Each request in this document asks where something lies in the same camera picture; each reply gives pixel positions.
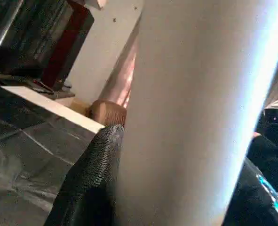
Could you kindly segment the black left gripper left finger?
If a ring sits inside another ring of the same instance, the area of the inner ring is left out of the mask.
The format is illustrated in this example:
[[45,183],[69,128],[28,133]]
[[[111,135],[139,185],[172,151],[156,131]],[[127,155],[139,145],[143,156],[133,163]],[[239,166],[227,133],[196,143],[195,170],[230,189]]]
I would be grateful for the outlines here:
[[111,226],[124,127],[100,129],[68,171],[46,226]]

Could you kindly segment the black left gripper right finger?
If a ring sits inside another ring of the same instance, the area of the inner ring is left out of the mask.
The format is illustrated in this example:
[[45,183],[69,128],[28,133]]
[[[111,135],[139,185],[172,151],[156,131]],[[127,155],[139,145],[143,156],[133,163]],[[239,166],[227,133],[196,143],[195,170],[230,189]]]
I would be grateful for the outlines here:
[[224,226],[278,226],[278,193],[261,171],[246,158]]

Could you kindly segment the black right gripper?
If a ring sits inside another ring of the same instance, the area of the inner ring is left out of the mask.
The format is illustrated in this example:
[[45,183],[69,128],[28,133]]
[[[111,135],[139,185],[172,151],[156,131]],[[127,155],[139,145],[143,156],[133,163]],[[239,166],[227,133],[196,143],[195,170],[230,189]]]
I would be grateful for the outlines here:
[[278,191],[278,145],[265,136],[268,127],[269,122],[261,112],[246,156]]

